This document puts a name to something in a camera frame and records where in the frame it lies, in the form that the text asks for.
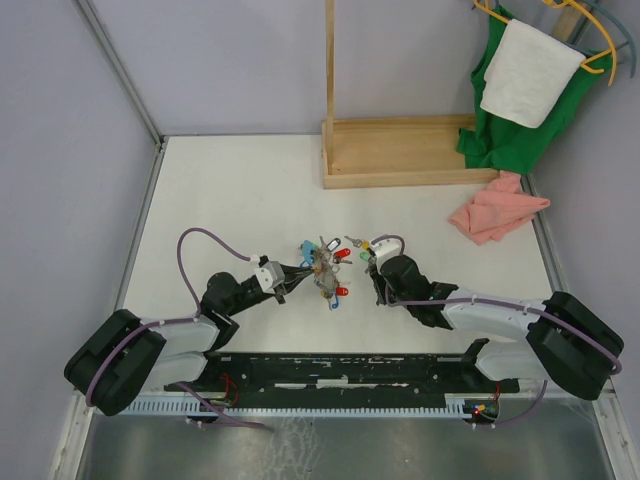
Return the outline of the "metal keyring organizer blue handle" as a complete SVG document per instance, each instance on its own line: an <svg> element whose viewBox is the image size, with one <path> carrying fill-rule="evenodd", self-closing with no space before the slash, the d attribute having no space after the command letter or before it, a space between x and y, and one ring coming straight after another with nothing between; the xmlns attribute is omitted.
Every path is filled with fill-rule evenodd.
<svg viewBox="0 0 640 480"><path fill-rule="evenodd" d="M341 244L338 237L329 241L320 237L317 243L304 240L299 247L303 258L300 267L311 268L314 285L327 301L330 311L338 309L340 300L349 295L349 283L341 281L338 274L342 265L351 264L348 259L351 250Z"/></svg>

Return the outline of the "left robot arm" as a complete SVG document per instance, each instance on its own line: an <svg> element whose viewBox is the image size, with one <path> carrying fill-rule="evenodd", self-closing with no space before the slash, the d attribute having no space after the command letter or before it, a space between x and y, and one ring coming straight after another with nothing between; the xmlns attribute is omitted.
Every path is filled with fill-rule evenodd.
<svg viewBox="0 0 640 480"><path fill-rule="evenodd" d="M236 334L239 324L232 317L269 299L283 304L311 274L310 267L264 260L242 282L228 272L211 276L193 318L145 322L117 310L67 362L64 377L107 416L124 411L144 391L174 383L212 389L221 366L206 354Z"/></svg>

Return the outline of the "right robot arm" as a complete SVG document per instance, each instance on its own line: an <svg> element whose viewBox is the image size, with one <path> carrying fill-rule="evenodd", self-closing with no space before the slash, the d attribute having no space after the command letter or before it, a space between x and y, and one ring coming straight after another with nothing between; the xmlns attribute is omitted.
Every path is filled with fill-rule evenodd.
<svg viewBox="0 0 640 480"><path fill-rule="evenodd" d="M469 390L493 381L540 380L592 401L622 370L622 338L567 292L541 301L483 297L429 281L406 255L373 259L367 273L379 304L401 307L430 328L485 334L458 368Z"/></svg>

